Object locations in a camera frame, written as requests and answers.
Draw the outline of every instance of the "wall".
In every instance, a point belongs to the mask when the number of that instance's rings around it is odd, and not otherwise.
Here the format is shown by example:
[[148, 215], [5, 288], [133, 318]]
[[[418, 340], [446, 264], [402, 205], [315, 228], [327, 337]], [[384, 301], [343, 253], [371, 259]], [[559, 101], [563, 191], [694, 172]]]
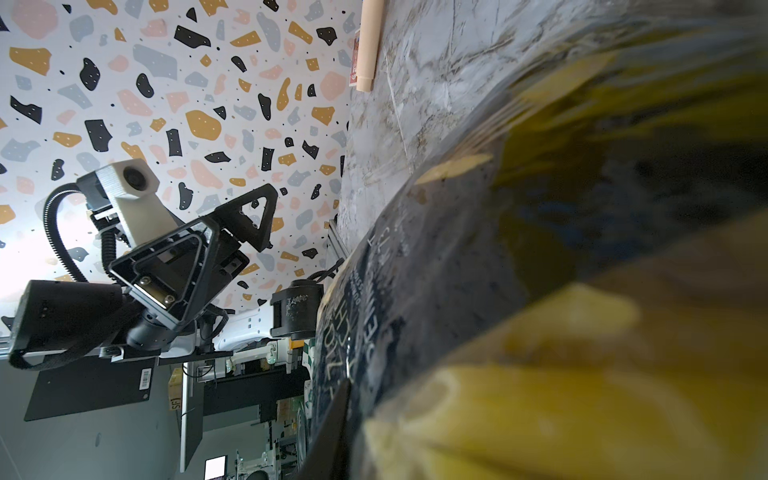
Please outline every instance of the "wall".
[[173, 478], [179, 432], [176, 416], [168, 410], [170, 367], [154, 374], [146, 402], [24, 422], [37, 373], [0, 361], [0, 478]]
[[[185, 221], [266, 183], [281, 192], [274, 248], [243, 248], [253, 264], [223, 306], [254, 308], [322, 269], [359, 10], [356, 0], [0, 2], [0, 314], [13, 314], [28, 280], [66, 275], [42, 231], [50, 191], [128, 158], [152, 166], [158, 196]], [[84, 212], [82, 196], [63, 203], [62, 236], [85, 276], [107, 281]]]
[[203, 433], [203, 439], [184, 473], [176, 472], [175, 480], [201, 480], [205, 473], [205, 461], [209, 458], [228, 455], [227, 472], [235, 472], [235, 451], [245, 461], [259, 458], [266, 448], [268, 424], [250, 422], [232, 425], [223, 429]]

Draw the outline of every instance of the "white label sticker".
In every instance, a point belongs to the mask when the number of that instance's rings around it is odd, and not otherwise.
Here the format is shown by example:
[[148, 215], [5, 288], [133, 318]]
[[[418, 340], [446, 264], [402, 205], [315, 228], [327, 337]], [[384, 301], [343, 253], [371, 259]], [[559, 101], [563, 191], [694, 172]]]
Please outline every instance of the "white label sticker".
[[150, 378], [152, 378], [152, 369], [141, 370], [141, 382], [139, 382], [139, 390], [146, 390], [149, 388]]

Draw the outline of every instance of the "white marble surface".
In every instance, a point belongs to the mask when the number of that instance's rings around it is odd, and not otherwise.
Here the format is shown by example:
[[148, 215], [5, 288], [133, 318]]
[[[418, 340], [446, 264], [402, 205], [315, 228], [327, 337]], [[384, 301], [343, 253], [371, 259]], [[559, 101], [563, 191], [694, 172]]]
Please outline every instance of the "white marble surface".
[[575, 22], [722, 8], [718, 0], [390, 0], [373, 92], [350, 92], [339, 234], [353, 250], [440, 140]]

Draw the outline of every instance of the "black panel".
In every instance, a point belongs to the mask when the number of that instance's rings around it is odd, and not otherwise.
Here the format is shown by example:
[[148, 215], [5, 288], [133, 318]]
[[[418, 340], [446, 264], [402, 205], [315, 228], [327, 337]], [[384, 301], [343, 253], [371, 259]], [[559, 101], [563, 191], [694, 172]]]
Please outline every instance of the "black panel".
[[[87, 356], [58, 369], [44, 370], [38, 374], [24, 420], [49, 419], [149, 400], [154, 362], [155, 359], [146, 359], [111, 363]], [[142, 369], [152, 369], [152, 375], [150, 388], [139, 390]]]
[[[310, 373], [304, 367], [286, 373], [285, 366], [279, 366], [267, 372], [219, 380], [217, 385], [206, 382], [203, 414], [213, 415], [302, 396], [304, 382], [309, 379]], [[264, 409], [260, 410], [262, 422], [265, 413]]]
[[[87, 191], [84, 187], [90, 175], [80, 177], [78, 186], [82, 191]], [[16, 310], [12, 349], [66, 350], [94, 322], [119, 309], [122, 303], [122, 291], [116, 284], [30, 280]]]
[[277, 420], [277, 402], [263, 402], [259, 404], [259, 421], [274, 422]]

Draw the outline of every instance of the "terrazzo wallpaper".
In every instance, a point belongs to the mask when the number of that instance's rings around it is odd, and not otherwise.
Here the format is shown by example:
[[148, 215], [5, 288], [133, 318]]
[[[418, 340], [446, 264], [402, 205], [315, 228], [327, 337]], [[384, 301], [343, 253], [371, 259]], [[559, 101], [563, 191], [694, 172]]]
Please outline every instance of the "terrazzo wallpaper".
[[[42, 229], [51, 190], [129, 158], [184, 221], [266, 183], [280, 192], [273, 248], [243, 245], [252, 263], [220, 306], [255, 308], [325, 266], [359, 0], [0, 4], [0, 314], [28, 280], [67, 278]], [[84, 197], [59, 219], [85, 276], [109, 281]]]

